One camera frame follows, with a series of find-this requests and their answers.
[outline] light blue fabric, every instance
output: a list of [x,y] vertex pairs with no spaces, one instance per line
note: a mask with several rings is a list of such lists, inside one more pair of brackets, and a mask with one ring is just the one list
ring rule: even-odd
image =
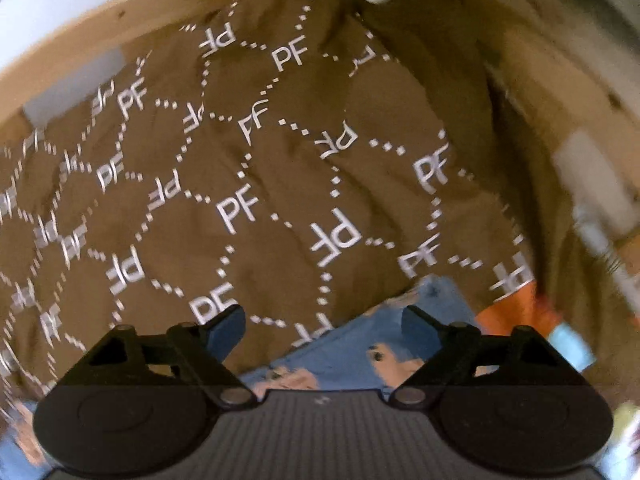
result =
[[[449,278],[428,277],[420,285],[418,295],[416,306],[444,324],[454,321],[475,323],[471,309]],[[321,390],[374,389],[388,396],[393,388],[376,373],[372,357],[403,363],[415,358],[426,360],[441,348],[436,331],[426,324],[427,330],[420,337],[412,338],[412,341],[405,339],[401,328],[403,311],[404,308],[385,302],[372,314],[362,315],[331,330],[304,348],[275,360],[269,367],[245,374],[241,379],[254,387],[269,380],[271,370],[286,368],[292,372],[303,368],[315,376]],[[392,356],[385,354],[388,350]]]
[[[23,404],[34,412],[36,403],[25,401]],[[13,411],[10,415],[18,419],[20,414]],[[36,467],[31,465],[20,447],[15,443],[16,431],[9,428],[0,439],[0,480],[40,480],[46,477],[50,466]]]
[[558,325],[547,340],[579,372],[596,362],[589,345],[567,323]]

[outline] blanket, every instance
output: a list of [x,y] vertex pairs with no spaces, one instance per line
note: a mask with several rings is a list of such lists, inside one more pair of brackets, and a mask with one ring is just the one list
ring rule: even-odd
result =
[[440,65],[443,95],[460,88],[443,123],[364,5],[229,2],[5,151],[0,315],[27,386],[46,393],[116,324],[161,333],[234,303],[250,322],[226,365],[252,370],[432,273],[486,326],[522,302],[551,332],[476,142],[473,49],[454,41]]

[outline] circular pad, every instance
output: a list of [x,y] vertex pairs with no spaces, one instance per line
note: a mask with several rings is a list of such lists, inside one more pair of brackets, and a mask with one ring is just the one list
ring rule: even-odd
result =
[[194,386],[63,386],[40,403],[40,445],[82,476],[138,476],[186,456],[207,425],[207,405]]
[[613,420],[588,386],[459,386],[447,389],[440,420],[453,446],[492,469],[558,474],[602,450]]

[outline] wooden bed frame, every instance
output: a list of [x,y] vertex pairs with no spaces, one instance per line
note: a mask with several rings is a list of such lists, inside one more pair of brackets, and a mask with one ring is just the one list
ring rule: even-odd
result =
[[[21,107],[101,53],[120,46],[134,56],[164,27],[228,1],[112,0],[58,30],[0,73],[0,139],[25,134],[30,126]],[[576,131],[586,132],[628,189],[625,214],[635,214],[640,207],[640,29],[629,22],[628,5],[623,8],[620,0],[468,1],[480,23],[488,71],[509,91],[550,153]],[[607,195],[606,189],[595,192]]]

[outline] metal screw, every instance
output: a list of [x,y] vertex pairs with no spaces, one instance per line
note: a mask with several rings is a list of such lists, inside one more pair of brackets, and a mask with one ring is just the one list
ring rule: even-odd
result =
[[416,406],[427,398],[424,391],[411,387],[401,388],[396,391],[395,397],[398,402],[405,406]]
[[230,406],[242,406],[252,398],[251,392],[245,388],[228,388],[220,394],[220,399]]

